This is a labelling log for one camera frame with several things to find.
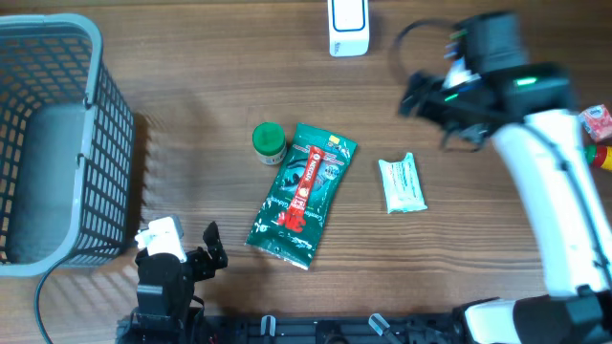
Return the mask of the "red Nescafe sachet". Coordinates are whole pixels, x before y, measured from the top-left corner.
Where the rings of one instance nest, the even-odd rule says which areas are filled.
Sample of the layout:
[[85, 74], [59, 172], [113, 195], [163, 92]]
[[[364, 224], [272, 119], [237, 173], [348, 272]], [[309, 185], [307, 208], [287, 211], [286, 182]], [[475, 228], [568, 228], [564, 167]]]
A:
[[304, 173], [297, 184], [292, 201], [285, 211], [279, 213], [277, 221], [281, 226], [297, 233], [303, 230], [303, 227], [306, 225], [304, 213], [324, 156], [325, 153], [321, 148], [316, 146], [310, 147], [309, 158]]

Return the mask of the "green 3M gloves packet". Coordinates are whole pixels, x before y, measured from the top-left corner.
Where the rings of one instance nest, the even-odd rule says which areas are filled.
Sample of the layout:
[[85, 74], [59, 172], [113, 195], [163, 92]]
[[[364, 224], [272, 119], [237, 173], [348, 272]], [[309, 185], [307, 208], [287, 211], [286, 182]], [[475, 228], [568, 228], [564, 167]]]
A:
[[246, 244], [308, 269], [357, 148], [337, 133], [299, 123]]

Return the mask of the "light blue wipes pack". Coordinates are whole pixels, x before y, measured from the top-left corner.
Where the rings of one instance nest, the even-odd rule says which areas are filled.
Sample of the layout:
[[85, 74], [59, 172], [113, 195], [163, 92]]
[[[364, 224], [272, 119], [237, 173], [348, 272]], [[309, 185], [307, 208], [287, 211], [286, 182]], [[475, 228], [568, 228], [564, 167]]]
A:
[[401, 161], [379, 160], [386, 212], [414, 212], [428, 209], [412, 153]]

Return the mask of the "green round lid container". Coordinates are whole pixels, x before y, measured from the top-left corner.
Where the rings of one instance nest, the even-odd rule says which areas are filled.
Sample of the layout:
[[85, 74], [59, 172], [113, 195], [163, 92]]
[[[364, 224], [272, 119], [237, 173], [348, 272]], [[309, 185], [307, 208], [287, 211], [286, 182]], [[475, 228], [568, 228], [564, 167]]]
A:
[[251, 140], [258, 159], [264, 164], [279, 164], [286, 156], [286, 136], [283, 128], [278, 123], [260, 123], [253, 130]]

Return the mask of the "red white tissue pack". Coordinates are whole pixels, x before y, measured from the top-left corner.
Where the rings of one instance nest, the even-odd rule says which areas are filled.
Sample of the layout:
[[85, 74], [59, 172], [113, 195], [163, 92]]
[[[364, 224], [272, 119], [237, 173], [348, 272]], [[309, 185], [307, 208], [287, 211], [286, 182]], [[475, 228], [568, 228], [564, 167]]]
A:
[[579, 120], [593, 141], [599, 142], [611, 137], [611, 114], [603, 104], [583, 110]]

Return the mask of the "red sauce bottle green cap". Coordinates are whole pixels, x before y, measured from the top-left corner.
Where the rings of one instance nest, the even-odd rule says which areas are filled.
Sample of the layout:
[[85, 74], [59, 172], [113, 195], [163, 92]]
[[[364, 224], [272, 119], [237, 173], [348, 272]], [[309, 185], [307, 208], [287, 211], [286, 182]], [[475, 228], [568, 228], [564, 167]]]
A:
[[607, 145], [587, 145], [584, 156], [592, 167], [612, 171], [612, 147]]

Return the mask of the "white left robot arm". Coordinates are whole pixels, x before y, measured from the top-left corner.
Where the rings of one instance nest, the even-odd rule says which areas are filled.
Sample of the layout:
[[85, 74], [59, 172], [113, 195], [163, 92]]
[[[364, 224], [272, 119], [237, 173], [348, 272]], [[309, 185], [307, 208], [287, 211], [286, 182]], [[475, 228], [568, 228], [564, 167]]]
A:
[[218, 225], [208, 224], [203, 247], [186, 251], [176, 216], [148, 224], [136, 235], [139, 252], [137, 307], [118, 330], [119, 343], [199, 343], [204, 309], [191, 306], [204, 301], [195, 295], [195, 284], [228, 266]]

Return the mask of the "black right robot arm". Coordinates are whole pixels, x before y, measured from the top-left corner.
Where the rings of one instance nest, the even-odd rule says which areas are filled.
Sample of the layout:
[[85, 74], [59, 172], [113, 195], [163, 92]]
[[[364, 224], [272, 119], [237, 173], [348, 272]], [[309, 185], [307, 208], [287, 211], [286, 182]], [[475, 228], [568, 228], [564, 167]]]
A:
[[411, 75], [399, 111], [476, 149], [494, 146], [532, 227], [546, 293], [413, 315], [407, 334], [448, 343], [609, 342], [611, 227], [582, 152], [569, 75], [529, 60], [512, 12], [429, 25], [450, 32], [452, 65], [445, 76]]

